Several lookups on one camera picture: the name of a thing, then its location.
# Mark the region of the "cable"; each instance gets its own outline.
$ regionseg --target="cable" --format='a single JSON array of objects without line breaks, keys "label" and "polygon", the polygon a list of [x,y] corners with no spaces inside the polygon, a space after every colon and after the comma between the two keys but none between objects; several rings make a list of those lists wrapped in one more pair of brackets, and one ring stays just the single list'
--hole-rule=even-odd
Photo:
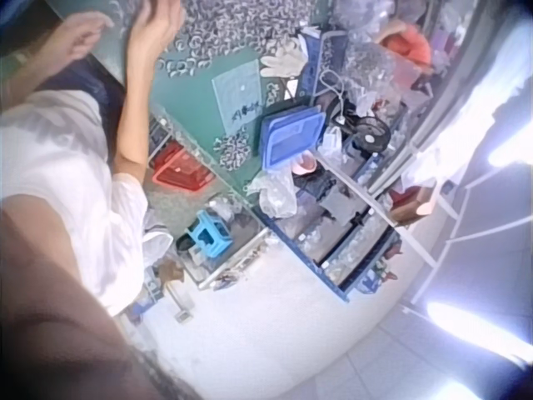
[{"label": "cable", "polygon": [[[341,84],[340,92],[337,91],[336,87],[333,87],[332,85],[324,81],[324,75],[326,73],[331,73],[332,75],[335,75],[335,77],[338,79],[338,82]],[[339,98],[339,103],[341,104],[341,117],[344,120],[344,99],[342,98],[342,94],[344,93],[344,81],[342,80],[342,78],[339,76],[338,73],[336,73],[335,71],[331,69],[326,69],[322,71],[321,74],[318,76],[318,80],[322,83],[322,85],[324,85],[326,88],[334,92]]]}]

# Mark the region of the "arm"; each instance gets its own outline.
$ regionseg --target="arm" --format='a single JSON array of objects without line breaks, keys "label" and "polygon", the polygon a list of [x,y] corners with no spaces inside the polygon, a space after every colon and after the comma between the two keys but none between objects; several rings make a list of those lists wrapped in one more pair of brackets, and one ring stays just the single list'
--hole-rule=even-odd
[{"label": "arm", "polygon": [[183,24],[180,0],[158,0],[153,17],[148,0],[132,28],[127,48],[126,100],[117,132],[115,173],[128,173],[140,183],[148,163],[149,101],[156,60]]},{"label": "arm", "polygon": [[100,40],[105,27],[112,27],[112,20],[101,12],[69,16],[37,54],[2,83],[2,110],[22,103],[42,83],[61,72],[72,61],[86,57]]},{"label": "arm", "polygon": [[403,33],[407,30],[407,24],[399,19],[392,19],[374,38],[375,43],[381,43],[391,35]]}]

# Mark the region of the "red container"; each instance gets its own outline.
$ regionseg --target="red container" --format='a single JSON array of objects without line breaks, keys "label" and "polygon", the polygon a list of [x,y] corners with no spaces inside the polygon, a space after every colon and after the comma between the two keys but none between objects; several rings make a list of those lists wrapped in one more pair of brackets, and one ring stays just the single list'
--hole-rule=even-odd
[{"label": "red container", "polygon": [[171,140],[154,158],[154,183],[170,189],[197,192],[215,178],[183,146]]}]

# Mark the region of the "metal parts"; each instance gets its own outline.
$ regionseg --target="metal parts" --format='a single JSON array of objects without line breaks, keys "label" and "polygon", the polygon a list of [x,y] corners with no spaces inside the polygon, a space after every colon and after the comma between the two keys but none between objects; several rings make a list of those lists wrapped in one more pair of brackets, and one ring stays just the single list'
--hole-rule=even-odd
[{"label": "metal parts", "polygon": [[[121,38],[133,23],[140,0],[111,0]],[[184,0],[187,17],[180,33],[162,54],[168,77],[194,75],[209,68],[213,58],[252,48],[273,54],[294,36],[301,22],[309,22],[316,0]],[[176,66],[184,53],[187,66]]]},{"label": "metal parts", "polygon": [[217,138],[213,143],[213,150],[221,154],[218,164],[227,171],[240,168],[252,154],[248,140],[249,136],[244,127],[235,135]]}]

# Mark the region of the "green workbench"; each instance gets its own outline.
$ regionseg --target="green workbench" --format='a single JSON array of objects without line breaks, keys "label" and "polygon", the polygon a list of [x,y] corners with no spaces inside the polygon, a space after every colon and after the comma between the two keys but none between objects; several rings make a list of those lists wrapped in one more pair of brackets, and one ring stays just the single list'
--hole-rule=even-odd
[{"label": "green workbench", "polygon": [[[101,0],[47,0],[50,7],[60,18],[65,18],[71,13],[84,11],[101,11],[113,20],[117,20],[109,1]],[[328,0],[319,0],[313,23],[323,23],[327,18]],[[113,29],[107,30],[102,40],[93,53],[98,61],[120,83],[124,83],[125,49],[127,35],[121,34],[120,23]],[[186,57],[183,53],[169,50],[172,59],[180,60]],[[156,73],[152,89],[152,112],[158,116],[165,116],[182,133],[177,135],[177,140],[184,144],[192,154],[207,165],[225,184],[244,194],[243,187],[247,185],[260,171],[261,159],[258,154],[260,118],[247,126],[252,146],[252,157],[236,171],[228,172],[218,166],[219,156],[213,151],[213,142],[216,138],[225,136],[225,130],[217,106],[212,79],[239,67],[244,63],[258,59],[258,54],[246,48],[237,54],[216,57],[212,66],[207,69],[197,69],[193,77],[181,76],[169,78],[167,72],[162,70]],[[262,97],[266,98],[266,86],[269,82],[277,82],[277,78],[261,78]],[[280,96],[283,96],[283,86],[280,84]],[[263,115],[290,107],[291,104],[279,102],[263,110]]]}]

